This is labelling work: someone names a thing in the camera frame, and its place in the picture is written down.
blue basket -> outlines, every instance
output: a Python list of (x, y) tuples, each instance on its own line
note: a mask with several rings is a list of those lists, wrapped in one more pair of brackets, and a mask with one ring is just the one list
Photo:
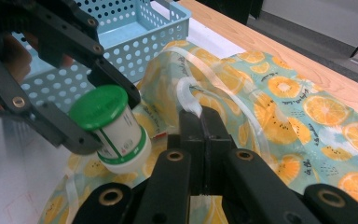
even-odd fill
[[(188, 36), (190, 12), (176, 2), (81, 0), (77, 4), (98, 20), (104, 57), (131, 82), (144, 76), (147, 63), (168, 42)], [(28, 43), (22, 44), (33, 55), (31, 73), (21, 85), (33, 104), (51, 101), (67, 112), (76, 99), (94, 89), (87, 81), (90, 70), (83, 64), (74, 62), (69, 68), (56, 69), (41, 61)]]

green and white container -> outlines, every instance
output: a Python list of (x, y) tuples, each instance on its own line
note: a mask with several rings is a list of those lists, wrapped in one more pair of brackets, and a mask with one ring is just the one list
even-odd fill
[(98, 135), (103, 143), (98, 157), (112, 173), (132, 172), (150, 154), (147, 132), (136, 122), (128, 107), (128, 95), (119, 86), (106, 85), (87, 92), (72, 105), (69, 117)]

plastic basket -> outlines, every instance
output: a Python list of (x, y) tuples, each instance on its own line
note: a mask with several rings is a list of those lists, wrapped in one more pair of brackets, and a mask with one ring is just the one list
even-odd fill
[[(131, 82), (144, 76), (147, 63), (168, 42), (188, 36), (190, 12), (176, 2), (81, 0), (77, 4), (99, 21), (104, 57)], [(87, 81), (90, 70), (86, 66), (74, 62), (69, 68), (56, 69), (41, 61), (22, 36), (16, 37), (33, 55), (31, 73), (21, 85), (33, 104), (51, 101), (67, 112), (76, 99), (94, 88)]]

gray floor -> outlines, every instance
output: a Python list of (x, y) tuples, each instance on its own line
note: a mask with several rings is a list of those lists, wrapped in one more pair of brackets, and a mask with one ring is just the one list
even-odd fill
[(257, 20), (250, 18), (247, 25), (313, 61), (358, 82), (358, 64), (351, 60), (355, 47), (267, 12), (262, 12)]

green lid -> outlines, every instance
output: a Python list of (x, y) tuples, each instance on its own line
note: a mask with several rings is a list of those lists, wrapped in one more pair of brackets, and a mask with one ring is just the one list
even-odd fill
[(127, 107), (127, 93), (119, 86), (106, 85), (78, 99), (69, 117), (86, 131), (93, 131), (117, 119)]

